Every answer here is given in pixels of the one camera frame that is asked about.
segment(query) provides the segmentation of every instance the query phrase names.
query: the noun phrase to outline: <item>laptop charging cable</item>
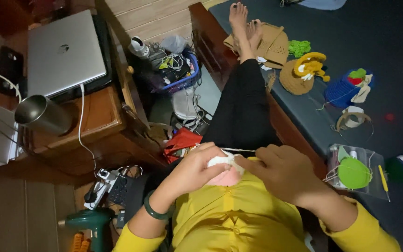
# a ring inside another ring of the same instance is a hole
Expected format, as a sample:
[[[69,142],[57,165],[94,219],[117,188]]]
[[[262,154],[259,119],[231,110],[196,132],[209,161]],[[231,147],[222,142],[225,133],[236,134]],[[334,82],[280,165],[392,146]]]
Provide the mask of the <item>laptop charging cable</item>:
[[[85,108],[85,88],[83,87],[83,84],[80,84],[80,89],[82,90],[82,113],[80,115],[80,123],[79,123],[79,142],[81,144],[81,146],[83,146],[85,149],[87,149],[87,151],[89,151],[91,153],[91,155],[93,156],[93,161],[94,161],[94,176],[97,178],[96,175],[96,158],[94,157],[94,153],[82,143],[82,139],[81,139],[81,128],[82,128],[82,120],[83,120],[83,112],[84,112],[84,108]]]

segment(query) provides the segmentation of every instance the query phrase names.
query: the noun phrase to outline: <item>bed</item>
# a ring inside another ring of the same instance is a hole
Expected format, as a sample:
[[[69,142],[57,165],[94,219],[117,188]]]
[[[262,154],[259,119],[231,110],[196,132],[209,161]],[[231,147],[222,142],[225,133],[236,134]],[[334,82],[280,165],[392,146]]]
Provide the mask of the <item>bed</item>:
[[[326,175],[327,150],[334,143],[364,147],[385,158],[403,153],[403,3],[348,1],[337,11],[320,11],[299,5],[280,8],[276,0],[242,2],[249,8],[249,19],[284,26],[289,40],[309,40],[313,52],[326,54],[326,73],[332,79],[359,67],[375,73],[375,88],[361,105],[372,118],[372,136],[369,124],[346,131],[346,140],[330,129],[341,109],[327,105],[316,110],[324,103],[322,94],[327,86],[321,79],[315,79],[314,88],[305,95],[289,94],[278,80],[268,94],[270,118],[278,137],[309,156],[319,178]],[[209,11],[201,3],[189,7],[195,48],[220,90],[237,64],[237,57],[223,45],[231,33],[231,3],[218,4]],[[267,78],[268,72],[262,74]],[[384,119],[387,113],[394,114],[394,122]],[[389,187],[391,203],[355,196],[403,248],[403,185],[390,183]]]

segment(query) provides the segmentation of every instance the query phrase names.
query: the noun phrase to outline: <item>laptop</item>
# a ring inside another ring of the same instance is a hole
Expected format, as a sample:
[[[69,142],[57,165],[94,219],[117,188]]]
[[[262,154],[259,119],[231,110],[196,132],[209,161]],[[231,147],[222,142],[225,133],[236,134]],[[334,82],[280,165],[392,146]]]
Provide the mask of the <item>laptop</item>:
[[[51,97],[107,74],[90,10],[29,31],[27,94]]]

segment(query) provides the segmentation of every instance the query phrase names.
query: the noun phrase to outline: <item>green crochet piece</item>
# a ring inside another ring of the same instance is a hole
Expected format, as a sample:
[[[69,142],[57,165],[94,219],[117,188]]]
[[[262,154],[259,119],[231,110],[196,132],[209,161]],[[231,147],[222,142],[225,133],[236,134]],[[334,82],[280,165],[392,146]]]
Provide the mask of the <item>green crochet piece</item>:
[[[357,71],[352,71],[348,77],[353,79],[362,79],[366,75],[366,70],[363,68],[357,69]]]
[[[288,42],[288,54],[295,55],[295,58],[301,58],[305,53],[310,52],[310,42],[307,40],[291,40]]]

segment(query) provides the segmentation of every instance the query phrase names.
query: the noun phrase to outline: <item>blue basket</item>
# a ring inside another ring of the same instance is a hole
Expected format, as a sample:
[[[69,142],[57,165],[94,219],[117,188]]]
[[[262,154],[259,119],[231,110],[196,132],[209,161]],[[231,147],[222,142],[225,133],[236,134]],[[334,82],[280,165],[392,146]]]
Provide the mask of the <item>blue basket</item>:
[[[347,77],[352,71],[355,70],[348,71],[340,79],[336,79],[331,84],[327,85],[326,90],[324,90],[324,98],[326,99],[327,103],[342,109],[354,105],[354,103],[351,102],[351,99],[359,93],[360,87],[356,87],[350,83],[347,80]],[[366,70],[366,74],[372,74],[372,72]],[[375,78],[373,75],[371,82],[368,84],[370,88],[374,86],[374,79]]]
[[[192,87],[202,76],[200,69],[198,68],[197,57],[193,53],[188,52],[185,55],[191,61],[192,65],[194,66],[194,74],[188,77],[184,77],[181,80],[178,80],[174,83],[164,86],[163,88],[157,90],[157,93],[175,93],[185,88]]]

